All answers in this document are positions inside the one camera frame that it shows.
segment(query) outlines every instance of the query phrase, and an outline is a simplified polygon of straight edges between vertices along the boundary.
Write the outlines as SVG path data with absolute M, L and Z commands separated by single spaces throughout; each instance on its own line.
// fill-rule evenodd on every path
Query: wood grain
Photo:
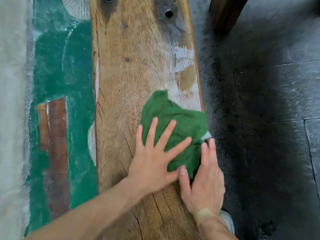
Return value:
M 50 215 L 55 219 L 69 210 L 67 116 L 65 98 L 37 106 L 40 121 L 40 149 L 49 155 L 49 169 L 43 173 Z
M 210 14 L 215 33 L 231 31 L 248 0 L 211 0 Z
M 202 110 L 188 0 L 91 0 L 99 190 L 126 176 L 151 94 Z M 105 239 L 201 239 L 173 185 L 152 194 Z

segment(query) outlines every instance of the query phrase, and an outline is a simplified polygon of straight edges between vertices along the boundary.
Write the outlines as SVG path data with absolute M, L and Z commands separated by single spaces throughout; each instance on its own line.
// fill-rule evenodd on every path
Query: green rag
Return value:
M 140 124 L 143 127 L 142 142 L 146 145 L 147 135 L 152 119 L 158 117 L 158 125 L 154 137 L 154 145 L 171 120 L 176 120 L 174 128 L 164 151 L 169 151 L 187 137 L 192 138 L 191 144 L 168 164 L 168 172 L 175 171 L 185 165 L 189 178 L 192 179 L 200 164 L 201 144 L 211 137 L 208 132 L 206 115 L 203 112 L 180 108 L 176 103 L 168 99 L 167 90 L 155 91 L 142 110 Z

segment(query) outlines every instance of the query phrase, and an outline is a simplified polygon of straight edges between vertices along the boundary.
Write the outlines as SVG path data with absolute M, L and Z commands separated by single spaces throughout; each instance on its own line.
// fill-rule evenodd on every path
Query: sneaker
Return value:
M 235 226 L 233 224 L 233 220 L 232 220 L 232 217 L 230 216 L 230 214 L 224 210 L 221 210 L 221 213 L 220 213 L 222 219 L 224 220 L 224 222 L 226 223 L 229 231 L 231 233 L 235 233 Z

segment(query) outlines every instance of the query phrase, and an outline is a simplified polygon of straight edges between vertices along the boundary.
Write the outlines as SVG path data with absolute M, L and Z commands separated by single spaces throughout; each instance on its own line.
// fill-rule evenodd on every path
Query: dark hole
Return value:
M 173 15 L 174 15 L 174 13 L 173 13 L 171 10 L 165 12 L 165 16 L 166 16 L 168 19 L 172 18 Z

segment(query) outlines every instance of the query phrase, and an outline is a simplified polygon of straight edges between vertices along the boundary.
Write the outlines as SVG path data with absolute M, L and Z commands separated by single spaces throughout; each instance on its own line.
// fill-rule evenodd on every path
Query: hand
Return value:
M 185 167 L 180 167 L 179 183 L 181 198 L 194 216 L 199 210 L 208 208 L 214 215 L 219 215 L 225 193 L 224 178 L 218 166 L 214 139 L 201 145 L 201 165 L 190 187 Z
M 129 168 L 128 178 L 142 192 L 142 197 L 161 190 L 179 178 L 179 168 L 169 173 L 167 171 L 168 163 L 182 153 L 192 140 L 191 137 L 188 137 L 171 150 L 164 152 L 177 122 L 175 120 L 170 121 L 157 145 L 154 146 L 157 124 L 158 118 L 155 117 L 152 120 L 145 146 L 142 143 L 142 125 L 138 126 L 136 152 Z

